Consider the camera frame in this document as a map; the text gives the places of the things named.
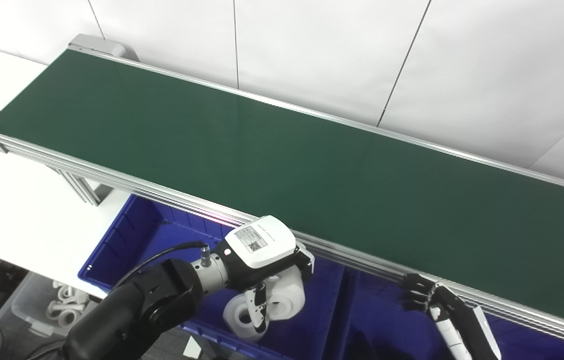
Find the white plastic part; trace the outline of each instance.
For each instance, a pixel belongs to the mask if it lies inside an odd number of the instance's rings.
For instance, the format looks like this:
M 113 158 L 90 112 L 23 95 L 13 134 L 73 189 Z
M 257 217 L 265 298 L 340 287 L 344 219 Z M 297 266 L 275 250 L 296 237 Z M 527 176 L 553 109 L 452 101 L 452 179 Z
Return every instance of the white plastic part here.
M 70 329 L 78 322 L 81 317 L 81 311 L 75 309 L 62 310 L 60 317 L 57 319 L 61 328 Z
M 224 308 L 224 322 L 238 337 L 251 342 L 257 342 L 264 336 L 266 331 L 257 332 L 250 319 L 245 321 L 247 318 L 246 296 L 238 294 L 226 304 Z M 268 329 L 268 318 L 266 319 L 266 328 Z
M 102 39 L 98 36 L 78 34 L 69 45 L 99 51 L 100 53 L 110 54 L 117 58 L 125 58 L 136 62 L 139 61 L 137 54 L 135 54 L 135 51 L 131 50 L 131 48 L 126 48 L 120 43 Z
M 73 303 L 75 301 L 75 289 L 69 285 L 63 285 L 57 291 L 57 297 L 63 303 Z
M 51 310 L 77 310 L 78 312 L 83 312 L 86 309 L 86 305 L 83 303 L 62 303 L 59 301 L 51 301 L 49 307 Z
M 304 307 L 304 283 L 297 266 L 269 277 L 266 283 L 266 315 L 271 321 L 284 321 Z
M 183 356 L 192 359 L 199 359 L 202 355 L 202 347 L 197 344 L 197 341 L 193 339 L 193 337 L 188 338 L 188 342 L 186 343 L 186 348 L 184 348 Z
M 90 301 L 90 299 L 88 298 L 87 292 L 75 289 L 75 303 L 85 305 L 88 301 Z
M 57 319 L 60 318 L 60 313 L 62 312 L 59 309 L 55 309 L 55 304 L 57 303 L 57 301 L 51 301 L 51 303 L 48 304 L 48 307 L 46 308 L 46 317 L 48 319 L 51 319 L 52 321 L 57 321 Z
M 497 346 L 497 342 L 495 341 L 495 337 L 493 336 L 493 332 L 490 330 L 490 325 L 488 325 L 488 320 L 484 315 L 484 311 L 482 310 L 481 306 L 476 306 L 473 308 L 473 312 L 475 313 L 475 317 L 477 317 L 478 321 L 480 322 L 480 327 L 482 328 L 482 332 L 490 345 L 491 350 L 493 350 L 493 354 L 501 360 L 502 353 L 499 351 L 499 346 Z
M 462 337 L 460 337 L 460 334 L 455 330 L 450 319 L 435 322 L 435 326 L 437 326 L 437 330 L 442 334 L 442 338 L 444 338 L 444 342 L 451 351 L 451 354 L 453 354 L 455 360 L 472 360 L 472 356 L 464 345 Z
M 295 236 L 284 223 L 270 215 L 234 228 L 226 241 L 250 268 L 258 269 L 295 250 Z

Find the robotic arm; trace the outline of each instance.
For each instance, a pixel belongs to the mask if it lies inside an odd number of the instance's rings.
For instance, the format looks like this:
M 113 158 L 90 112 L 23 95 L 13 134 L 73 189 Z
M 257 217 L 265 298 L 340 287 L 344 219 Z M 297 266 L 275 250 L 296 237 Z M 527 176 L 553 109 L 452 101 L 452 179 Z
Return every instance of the robotic arm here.
M 67 360 L 137 360 L 161 333 L 195 316 L 207 294 L 222 288 L 244 292 L 257 332 L 266 330 L 264 280 L 297 266 L 304 281 L 314 257 L 291 230 L 264 216 L 232 230 L 211 252 L 188 263 L 167 259 L 129 272 L 78 322 L 60 350 Z
M 401 281 L 405 310 L 425 312 L 456 360 L 501 360 L 480 306 L 470 307 L 443 284 L 408 273 Z

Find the blue plastic bin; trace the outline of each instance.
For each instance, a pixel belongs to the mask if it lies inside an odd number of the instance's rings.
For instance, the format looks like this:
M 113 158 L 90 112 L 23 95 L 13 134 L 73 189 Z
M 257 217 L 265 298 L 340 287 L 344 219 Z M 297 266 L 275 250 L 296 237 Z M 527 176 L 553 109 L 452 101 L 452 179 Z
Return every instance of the blue plastic bin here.
M 401 308 L 397 284 L 348 269 L 341 292 L 341 317 L 332 325 L 337 335 L 329 340 L 334 353 L 326 359 L 355 358 L 360 333 L 380 359 L 402 359 L 400 354 L 416 360 L 452 359 L 433 322 L 422 312 Z M 564 340 L 487 317 L 503 360 L 564 360 Z
M 199 216 L 131 196 L 79 276 L 109 291 L 121 276 L 151 255 L 192 240 L 216 244 L 230 230 L 230 227 Z M 200 252 L 190 249 L 170 256 L 191 262 L 199 259 Z M 343 265 L 316 259 L 313 279 L 304 288 L 304 309 L 292 319 L 271 322 L 266 335 L 258 343 L 236 337 L 224 324 L 224 307 L 237 294 L 227 289 L 204 298 L 197 317 L 184 323 L 183 328 L 257 359 L 320 360 L 343 272 Z

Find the black cable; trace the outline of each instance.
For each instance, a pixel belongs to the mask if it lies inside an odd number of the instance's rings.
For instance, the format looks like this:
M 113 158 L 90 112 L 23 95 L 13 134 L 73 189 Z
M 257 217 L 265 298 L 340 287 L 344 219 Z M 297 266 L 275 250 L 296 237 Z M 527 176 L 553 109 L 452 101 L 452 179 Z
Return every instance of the black cable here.
M 6 344 L 6 337 L 4 337 L 4 332 L 2 331 L 1 326 L 0 326 L 0 336 L 2 338 L 2 342 L 0 344 L 0 357 L 1 357 L 1 354 L 4 351 L 4 345 Z
M 40 360 L 42 358 L 45 358 L 48 355 L 51 355 L 52 353 L 57 353 L 57 351 L 59 351 L 62 347 L 61 346 L 56 346 L 56 347 L 52 347 L 48 350 L 44 350 L 41 353 L 38 353 L 37 355 L 33 356 L 33 357 L 29 357 L 26 360 Z
M 141 262 L 140 264 L 138 264 L 137 266 L 135 266 L 134 268 L 131 269 L 131 271 L 127 272 L 126 275 L 122 276 L 122 278 L 117 282 L 117 284 L 115 284 L 115 286 L 113 287 L 113 289 L 115 289 L 116 287 L 119 287 L 119 285 L 124 284 L 124 282 L 126 282 L 126 280 L 128 280 L 128 278 L 130 278 L 131 275 L 135 274 L 137 271 L 139 271 L 139 269 L 143 268 L 146 266 L 146 264 L 149 264 L 150 262 L 161 258 L 163 255 L 166 255 L 168 253 L 171 253 L 172 251 L 177 251 L 177 250 L 184 250 L 184 249 L 194 249 L 194 248 L 204 248 L 208 246 L 206 243 L 204 243 L 203 241 L 197 240 L 197 241 L 188 241 L 186 243 L 180 243 L 177 244 L 175 246 L 171 246 L 170 248 L 166 248 L 165 250 L 160 251 L 159 253 L 156 253 L 155 255 L 149 257 L 148 259 L 144 260 L 143 262 Z
M 29 352 L 28 355 L 24 356 L 25 359 L 30 358 L 31 356 L 35 355 L 35 353 L 37 353 L 37 351 L 42 350 L 43 348 L 47 347 L 47 346 L 51 346 L 53 344 L 59 343 L 59 342 L 63 342 L 66 339 L 59 339 L 59 340 L 54 340 L 54 341 L 49 341 L 45 344 L 41 344 L 40 346 L 36 347 L 33 351 Z

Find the label sticker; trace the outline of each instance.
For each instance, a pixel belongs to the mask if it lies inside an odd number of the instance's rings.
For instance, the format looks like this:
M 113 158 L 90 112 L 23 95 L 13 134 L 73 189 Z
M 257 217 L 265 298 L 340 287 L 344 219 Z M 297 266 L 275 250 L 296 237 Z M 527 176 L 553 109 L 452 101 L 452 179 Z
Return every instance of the label sticker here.
M 237 230 L 235 237 L 241 241 L 249 253 L 254 253 L 268 245 L 252 226 Z

